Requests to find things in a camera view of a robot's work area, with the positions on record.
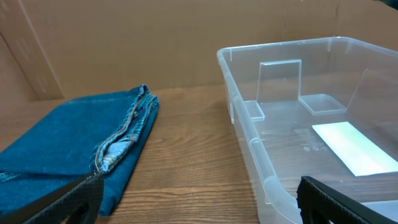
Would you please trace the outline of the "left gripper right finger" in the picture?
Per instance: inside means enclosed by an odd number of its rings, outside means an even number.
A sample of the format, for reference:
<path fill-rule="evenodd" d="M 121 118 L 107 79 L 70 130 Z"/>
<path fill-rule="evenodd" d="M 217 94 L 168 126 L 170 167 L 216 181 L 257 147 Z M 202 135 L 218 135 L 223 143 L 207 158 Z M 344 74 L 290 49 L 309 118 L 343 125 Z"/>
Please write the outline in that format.
<path fill-rule="evenodd" d="M 310 176 L 301 177 L 297 188 L 297 205 L 304 224 L 395 223 Z"/>

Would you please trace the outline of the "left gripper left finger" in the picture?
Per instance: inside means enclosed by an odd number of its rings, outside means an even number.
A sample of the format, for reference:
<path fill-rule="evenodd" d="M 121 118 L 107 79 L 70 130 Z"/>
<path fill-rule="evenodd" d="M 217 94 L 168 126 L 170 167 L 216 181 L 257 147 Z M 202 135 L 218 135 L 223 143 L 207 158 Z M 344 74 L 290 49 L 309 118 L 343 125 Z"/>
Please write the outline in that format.
<path fill-rule="evenodd" d="M 94 223 L 103 199 L 104 179 L 89 173 L 1 217 L 1 223 Z"/>

